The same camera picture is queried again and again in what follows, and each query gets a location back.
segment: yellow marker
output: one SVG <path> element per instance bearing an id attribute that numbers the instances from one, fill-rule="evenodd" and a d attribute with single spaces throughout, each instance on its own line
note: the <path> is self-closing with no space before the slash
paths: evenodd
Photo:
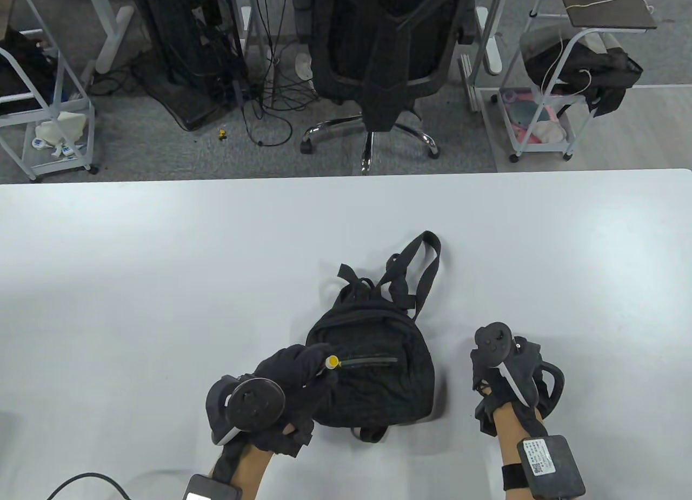
<path id="1" fill-rule="evenodd" d="M 324 368 L 326 369 L 338 369 L 340 366 L 341 362 L 339 361 L 339 358 L 336 356 L 329 356 L 326 360 L 324 360 Z"/>

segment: black mesh chair back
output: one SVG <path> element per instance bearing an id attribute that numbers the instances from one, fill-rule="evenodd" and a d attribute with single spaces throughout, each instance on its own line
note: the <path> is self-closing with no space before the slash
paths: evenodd
<path id="1" fill-rule="evenodd" d="M 315 89 L 355 100 L 368 131 L 391 130 L 447 73 L 471 0 L 314 0 Z"/>

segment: forearm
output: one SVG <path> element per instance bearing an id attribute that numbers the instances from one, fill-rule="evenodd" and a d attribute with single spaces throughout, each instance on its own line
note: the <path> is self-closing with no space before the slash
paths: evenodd
<path id="1" fill-rule="evenodd" d="M 536 410 L 536 418 L 543 423 L 541 414 Z M 500 451 L 502 453 L 502 464 L 519 464 L 519 451 L 517 444 L 523 439 L 529 437 L 529 434 L 524 430 L 519 423 L 511 403 L 501 406 L 493 413 L 495 427 L 497 428 L 497 439 L 500 441 Z M 531 490 L 512 489 L 507 491 L 507 500 L 532 500 Z"/>
<path id="2" fill-rule="evenodd" d="M 255 500 L 257 497 L 259 484 L 272 456 L 274 453 L 271 451 L 258 450 L 251 444 L 245 446 L 238 467 L 230 480 L 230 485 L 242 490 L 243 500 Z"/>

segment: barcode sticker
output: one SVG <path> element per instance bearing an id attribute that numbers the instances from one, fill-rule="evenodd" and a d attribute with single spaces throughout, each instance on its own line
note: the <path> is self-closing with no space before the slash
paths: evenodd
<path id="1" fill-rule="evenodd" d="M 529 465 L 531 465 L 531 471 L 534 472 L 534 476 L 555 473 L 553 459 L 550 457 L 548 446 L 545 445 L 543 439 L 532 438 L 524 441 L 524 452 L 529 459 Z"/>

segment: backpack zipper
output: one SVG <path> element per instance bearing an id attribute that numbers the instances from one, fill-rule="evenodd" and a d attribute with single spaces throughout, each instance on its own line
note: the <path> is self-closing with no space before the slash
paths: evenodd
<path id="1" fill-rule="evenodd" d="M 342 359 L 339 362 L 339 367 L 357 365 L 386 365 L 397 362 L 398 357 L 354 357 L 353 359 Z"/>

